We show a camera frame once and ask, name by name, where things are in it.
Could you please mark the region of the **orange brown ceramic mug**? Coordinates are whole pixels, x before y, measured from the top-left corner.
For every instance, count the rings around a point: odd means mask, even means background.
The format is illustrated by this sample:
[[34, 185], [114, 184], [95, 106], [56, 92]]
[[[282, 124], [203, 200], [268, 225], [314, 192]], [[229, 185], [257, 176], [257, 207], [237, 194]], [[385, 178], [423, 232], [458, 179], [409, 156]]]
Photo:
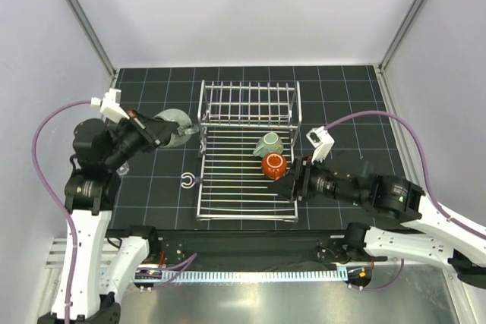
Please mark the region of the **orange brown ceramic mug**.
[[287, 160], [281, 153], [267, 153], [261, 162], [262, 172], [271, 180], [280, 179], [287, 171]]

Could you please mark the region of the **mint green ceramic mug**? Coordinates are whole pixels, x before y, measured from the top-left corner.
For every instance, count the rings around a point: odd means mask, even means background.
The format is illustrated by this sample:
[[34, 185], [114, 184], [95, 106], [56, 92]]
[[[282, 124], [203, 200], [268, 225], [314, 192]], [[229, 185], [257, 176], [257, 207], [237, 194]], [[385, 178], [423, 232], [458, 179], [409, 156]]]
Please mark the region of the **mint green ceramic mug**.
[[282, 139], [275, 132], [263, 135], [257, 142], [253, 156], [264, 157], [269, 153], [282, 153], [284, 150]]

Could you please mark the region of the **clear glass mug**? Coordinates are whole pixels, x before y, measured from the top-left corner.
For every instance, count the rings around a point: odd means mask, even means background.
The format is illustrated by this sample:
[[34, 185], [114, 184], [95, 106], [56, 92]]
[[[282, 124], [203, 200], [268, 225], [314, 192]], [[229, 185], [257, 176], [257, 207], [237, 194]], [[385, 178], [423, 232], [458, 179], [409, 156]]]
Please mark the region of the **clear glass mug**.
[[162, 137], [159, 148], [171, 149], [186, 144], [193, 135], [199, 133], [199, 126], [181, 109], [166, 109], [154, 117], [156, 120], [176, 123], [178, 126], [167, 137]]

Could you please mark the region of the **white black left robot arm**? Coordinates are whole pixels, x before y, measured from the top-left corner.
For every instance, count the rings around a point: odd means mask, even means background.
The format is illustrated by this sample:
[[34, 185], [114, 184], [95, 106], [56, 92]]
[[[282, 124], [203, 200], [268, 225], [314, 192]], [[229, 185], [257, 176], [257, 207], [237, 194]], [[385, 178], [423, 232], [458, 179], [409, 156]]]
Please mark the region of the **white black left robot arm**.
[[139, 152], [171, 144], [181, 124], [130, 109], [116, 124], [87, 119], [74, 129], [73, 166], [60, 203], [68, 225], [58, 293], [39, 323], [117, 323], [122, 298], [141, 263], [158, 260], [161, 246], [153, 226], [132, 225], [105, 272], [103, 245], [121, 178], [118, 170]]

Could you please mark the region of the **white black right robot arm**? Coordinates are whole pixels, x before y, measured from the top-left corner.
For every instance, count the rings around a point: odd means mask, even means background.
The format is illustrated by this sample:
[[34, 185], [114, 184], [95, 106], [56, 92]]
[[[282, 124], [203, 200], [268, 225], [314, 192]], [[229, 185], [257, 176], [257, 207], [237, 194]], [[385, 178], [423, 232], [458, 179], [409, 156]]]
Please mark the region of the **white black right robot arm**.
[[348, 224], [339, 248], [325, 259], [347, 263], [382, 257], [413, 260], [452, 272], [468, 285], [485, 287], [485, 238], [443, 209], [435, 206], [421, 187], [405, 178], [344, 174], [308, 158], [296, 159], [270, 191], [288, 200], [303, 201], [317, 196], [351, 203], [378, 218], [415, 230], [414, 234], [385, 231], [358, 222]]

